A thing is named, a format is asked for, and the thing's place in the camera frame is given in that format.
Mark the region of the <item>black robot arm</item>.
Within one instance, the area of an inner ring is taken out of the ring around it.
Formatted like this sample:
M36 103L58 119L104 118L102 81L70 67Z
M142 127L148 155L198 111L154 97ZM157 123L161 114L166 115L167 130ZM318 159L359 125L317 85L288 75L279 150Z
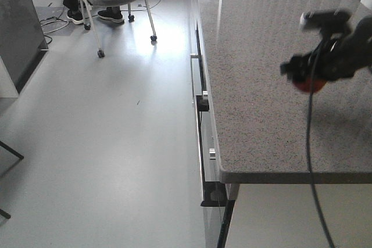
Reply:
M303 30L319 30L321 41L305 55L293 55L280 65L280 73L295 85L303 85L311 75L317 80L352 78L356 71L371 66L371 17L362 18L355 29L347 10L303 13Z

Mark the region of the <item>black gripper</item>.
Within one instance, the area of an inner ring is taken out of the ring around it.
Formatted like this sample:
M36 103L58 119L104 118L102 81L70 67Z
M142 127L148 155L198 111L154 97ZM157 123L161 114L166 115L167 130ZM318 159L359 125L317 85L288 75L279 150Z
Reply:
M357 71L357 55L360 44L347 39L323 39L317 47L317 55L313 63L313 54L294 54L291 59L280 65L280 74L292 82L303 83L312 80L336 81L340 78L351 78Z

